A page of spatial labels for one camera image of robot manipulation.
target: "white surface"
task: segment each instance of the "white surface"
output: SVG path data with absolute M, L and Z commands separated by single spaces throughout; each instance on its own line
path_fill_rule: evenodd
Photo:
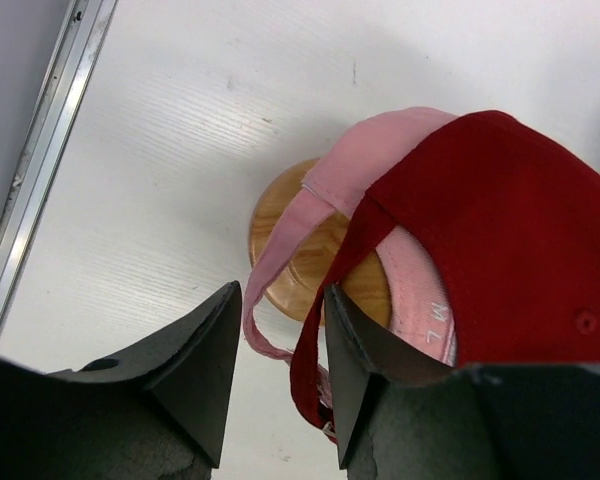
M 0 354 L 80 367 L 244 281 L 265 186 L 409 105 L 508 111 L 600 172 L 600 0 L 120 0 Z M 215 479 L 344 477 L 288 388 L 241 345 Z

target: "round wooden stand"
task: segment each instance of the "round wooden stand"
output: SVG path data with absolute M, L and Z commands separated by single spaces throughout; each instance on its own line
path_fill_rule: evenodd
M 302 188 L 302 179 L 317 160 L 301 162 L 283 172 L 256 205 L 249 234 L 251 265 L 260 256 L 273 226 Z M 296 252 L 289 265 L 266 291 L 285 315 L 304 322 L 316 290 L 347 232 L 349 220 L 336 213 L 325 220 Z M 391 317 L 389 286 L 377 254 L 369 255 L 342 283 L 344 291 L 369 317 L 387 327 Z

